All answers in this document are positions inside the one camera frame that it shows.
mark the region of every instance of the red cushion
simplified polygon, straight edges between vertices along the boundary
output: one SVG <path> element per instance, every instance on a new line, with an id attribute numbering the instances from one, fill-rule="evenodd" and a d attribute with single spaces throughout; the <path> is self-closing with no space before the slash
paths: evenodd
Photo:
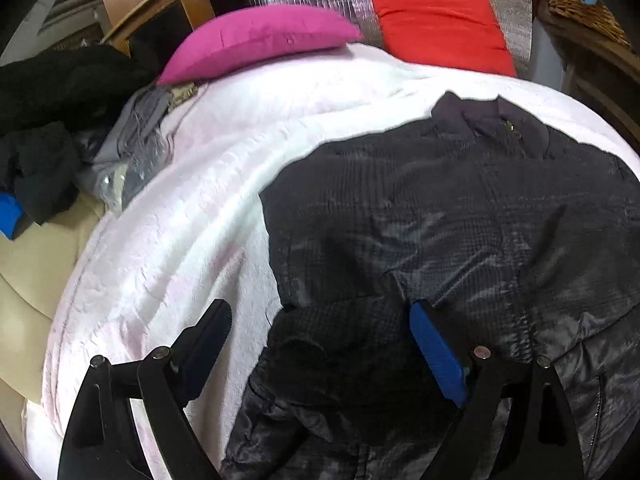
<path id="1" fill-rule="evenodd" d="M 386 50 L 399 59 L 516 76 L 489 0 L 372 0 Z"/>

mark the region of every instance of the wicker basket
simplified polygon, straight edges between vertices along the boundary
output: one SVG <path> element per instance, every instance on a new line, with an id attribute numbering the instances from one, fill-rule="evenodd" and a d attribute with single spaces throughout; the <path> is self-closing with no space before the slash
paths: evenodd
<path id="1" fill-rule="evenodd" d="M 546 0 L 549 11 L 574 22 L 597 30 L 607 38 L 627 48 L 631 48 L 626 34 L 607 7 L 598 1 L 595 5 L 587 5 L 580 0 Z"/>

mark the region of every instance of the screw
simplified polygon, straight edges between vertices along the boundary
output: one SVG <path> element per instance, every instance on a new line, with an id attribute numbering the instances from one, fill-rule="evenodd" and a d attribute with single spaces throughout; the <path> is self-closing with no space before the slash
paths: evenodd
<path id="1" fill-rule="evenodd" d="M 491 357 L 491 350 L 489 350 L 486 346 L 476 346 L 474 348 L 474 355 L 478 359 L 488 359 Z"/>
<path id="2" fill-rule="evenodd" d="M 151 357 L 153 357 L 153 359 L 164 359 L 165 357 L 169 357 L 170 353 L 171 349 L 168 346 L 159 346 L 151 352 Z"/>
<path id="3" fill-rule="evenodd" d="M 104 362 L 104 356 L 94 355 L 89 363 L 91 364 L 91 368 L 97 368 Z"/>
<path id="4" fill-rule="evenodd" d="M 546 355 L 539 355 L 536 358 L 536 362 L 538 363 L 538 366 L 541 366 L 543 368 L 551 368 L 551 359 L 549 359 Z"/>

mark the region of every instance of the magenta cushion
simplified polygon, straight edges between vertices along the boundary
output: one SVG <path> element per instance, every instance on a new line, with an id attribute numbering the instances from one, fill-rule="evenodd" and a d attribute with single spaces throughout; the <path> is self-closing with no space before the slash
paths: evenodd
<path id="1" fill-rule="evenodd" d="M 277 56 L 343 46 L 360 30 L 334 10 L 270 5 L 236 10 L 194 30 L 164 67 L 159 85 L 214 79 Z"/>

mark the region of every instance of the bed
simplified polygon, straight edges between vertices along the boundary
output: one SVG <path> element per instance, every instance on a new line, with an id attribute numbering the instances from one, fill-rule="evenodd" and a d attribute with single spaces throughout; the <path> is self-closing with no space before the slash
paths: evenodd
<path id="1" fill-rule="evenodd" d="M 410 65 L 373 46 L 263 63 L 203 85 L 162 123 L 174 160 L 120 218 L 106 214 L 74 269 L 47 343 L 42 407 L 26 410 L 26 457 L 56 477 L 62 435 L 87 363 L 143 358 L 194 324 L 213 298 L 234 326 L 188 418 L 218 465 L 242 390 L 280 303 L 268 262 L 259 191 L 287 163 L 322 142 L 382 131 L 428 116 L 451 90 L 498 94 L 543 122 L 624 160 L 640 159 L 595 113 L 549 88 L 504 76 Z M 140 405 L 145 453 L 168 478 Z"/>

